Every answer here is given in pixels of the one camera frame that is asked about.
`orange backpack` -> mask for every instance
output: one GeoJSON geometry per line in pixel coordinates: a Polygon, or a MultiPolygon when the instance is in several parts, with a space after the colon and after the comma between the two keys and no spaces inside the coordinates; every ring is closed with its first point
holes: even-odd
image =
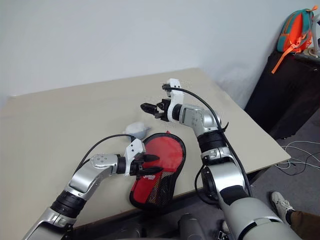
{"type": "Polygon", "coordinates": [[[312,11],[318,9],[315,5],[312,9],[302,9],[292,13],[285,21],[276,49],[283,52],[281,58],[271,71],[273,74],[288,53],[300,53],[311,44],[312,38],[312,11]]]}

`gray floor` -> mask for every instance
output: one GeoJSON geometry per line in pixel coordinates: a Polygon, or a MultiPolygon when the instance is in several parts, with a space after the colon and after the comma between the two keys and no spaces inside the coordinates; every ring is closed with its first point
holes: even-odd
{"type": "MultiPolygon", "coordinates": [[[[302,128],[292,137],[285,140],[279,140],[278,143],[284,146],[293,141],[311,141],[320,142],[320,111],[318,110],[302,128]]],[[[319,144],[310,143],[294,143],[292,146],[302,148],[310,153],[320,152],[319,144]]],[[[308,156],[306,153],[287,149],[288,153],[293,158],[305,160],[308,156]]],[[[319,162],[310,158],[308,163],[320,166],[319,162]]],[[[288,173],[293,174],[303,170],[303,164],[296,164],[288,169],[288,173]]],[[[258,180],[252,185],[254,196],[265,202],[271,207],[269,202],[269,192],[278,191],[290,201],[296,210],[305,211],[320,215],[320,170],[307,166],[306,170],[295,176],[288,176],[278,170],[275,166],[268,169],[258,180]]],[[[157,237],[161,232],[168,232],[177,226],[177,221],[184,213],[192,213],[201,223],[207,239],[216,239],[215,232],[217,231],[217,223],[223,219],[221,210],[213,206],[202,203],[196,200],[180,210],[171,212],[161,216],[150,222],[148,234],[150,237],[157,237]]]]}

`white wall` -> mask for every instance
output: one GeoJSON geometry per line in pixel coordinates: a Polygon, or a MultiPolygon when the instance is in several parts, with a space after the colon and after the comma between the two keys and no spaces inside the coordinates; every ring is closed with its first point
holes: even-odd
{"type": "Polygon", "coordinates": [[[2,0],[7,96],[202,68],[244,107],[286,17],[316,0],[2,0]]]}

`black cabinet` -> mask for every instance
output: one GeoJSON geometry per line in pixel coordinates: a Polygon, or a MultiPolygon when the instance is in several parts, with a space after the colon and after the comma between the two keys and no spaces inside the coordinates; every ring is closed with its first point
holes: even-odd
{"type": "Polygon", "coordinates": [[[272,74],[281,55],[269,56],[244,109],[274,139],[294,135],[320,105],[319,62],[289,54],[272,74]]]}

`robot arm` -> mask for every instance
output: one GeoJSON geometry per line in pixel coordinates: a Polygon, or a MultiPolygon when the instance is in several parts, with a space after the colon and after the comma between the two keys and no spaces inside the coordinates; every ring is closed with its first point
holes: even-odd
{"type": "Polygon", "coordinates": [[[162,170],[160,167],[142,168],[144,162],[158,159],[145,152],[142,141],[135,139],[126,147],[123,157],[115,154],[96,154],[91,157],[74,173],[62,193],[44,211],[23,240],[68,239],[78,214],[102,180],[113,174],[139,178],[162,170]]]}
{"type": "Polygon", "coordinates": [[[171,99],[163,99],[157,105],[144,103],[141,108],[155,118],[193,129],[205,166],[201,170],[204,191],[210,199],[218,201],[234,239],[299,240],[262,201],[246,193],[246,187],[250,186],[246,186],[245,173],[241,171],[231,146],[223,136],[221,125],[217,123],[221,122],[220,118],[202,107],[184,104],[177,79],[170,79],[162,88],[171,99]]]}

